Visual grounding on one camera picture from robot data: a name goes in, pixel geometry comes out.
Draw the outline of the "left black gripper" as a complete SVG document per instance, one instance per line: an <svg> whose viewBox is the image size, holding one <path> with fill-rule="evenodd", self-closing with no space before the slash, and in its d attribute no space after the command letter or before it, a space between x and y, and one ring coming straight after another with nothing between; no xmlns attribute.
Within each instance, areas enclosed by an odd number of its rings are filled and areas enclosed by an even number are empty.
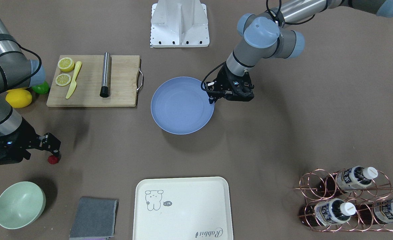
<svg viewBox="0 0 393 240"><path fill-rule="evenodd" d="M210 104L221 98L241 102L249 102L254 98L254 85L247 69L244 70L243 76L237 76L225 64L220 64L208 73L204 79L206 80L219 67L221 69L217 77L212 82L204 82L204 91L208 94Z"/></svg>

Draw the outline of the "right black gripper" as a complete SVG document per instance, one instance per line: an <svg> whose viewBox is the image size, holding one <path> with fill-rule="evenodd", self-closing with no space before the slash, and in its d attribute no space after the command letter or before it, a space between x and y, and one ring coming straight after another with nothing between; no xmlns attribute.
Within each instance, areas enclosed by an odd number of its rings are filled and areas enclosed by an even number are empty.
<svg viewBox="0 0 393 240"><path fill-rule="evenodd" d="M23 119L17 130L9 135L0 136L0 165L20 163L29 160L29 149L48 151L61 158L61 141L51 133L38 135L35 129Z"/></svg>

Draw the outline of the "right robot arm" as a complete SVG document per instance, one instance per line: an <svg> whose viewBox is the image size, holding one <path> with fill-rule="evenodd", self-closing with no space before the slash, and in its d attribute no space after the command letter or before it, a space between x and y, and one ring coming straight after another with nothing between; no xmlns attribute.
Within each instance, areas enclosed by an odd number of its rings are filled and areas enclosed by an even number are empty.
<svg viewBox="0 0 393 240"><path fill-rule="evenodd" d="M29 149L50 152L48 162L56 164L61 158L61 141L51 133L38 135L1 95L7 90L31 87L45 81L41 58L28 59L23 51L0 19L0 165L29 160Z"/></svg>

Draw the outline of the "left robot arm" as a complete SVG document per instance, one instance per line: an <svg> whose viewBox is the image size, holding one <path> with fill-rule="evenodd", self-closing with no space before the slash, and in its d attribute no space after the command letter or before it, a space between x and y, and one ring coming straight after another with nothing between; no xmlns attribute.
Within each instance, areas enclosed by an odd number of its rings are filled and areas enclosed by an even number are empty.
<svg viewBox="0 0 393 240"><path fill-rule="evenodd" d="M254 98L249 71L260 59L291 59L305 47L304 36L287 26L306 23L317 13L339 6L350 7L376 16L393 17L393 0L291 0L267 7L258 15L245 14L237 23L241 41L227 60L218 66L216 78L202 81L209 103L219 99L248 102Z"/></svg>

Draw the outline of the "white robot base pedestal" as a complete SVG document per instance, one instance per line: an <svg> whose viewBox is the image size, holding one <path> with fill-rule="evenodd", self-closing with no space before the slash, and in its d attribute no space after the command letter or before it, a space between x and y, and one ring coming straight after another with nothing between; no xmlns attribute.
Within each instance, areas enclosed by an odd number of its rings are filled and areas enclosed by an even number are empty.
<svg viewBox="0 0 393 240"><path fill-rule="evenodd" d="M150 47L210 45L206 4L199 0L159 0L151 7Z"/></svg>

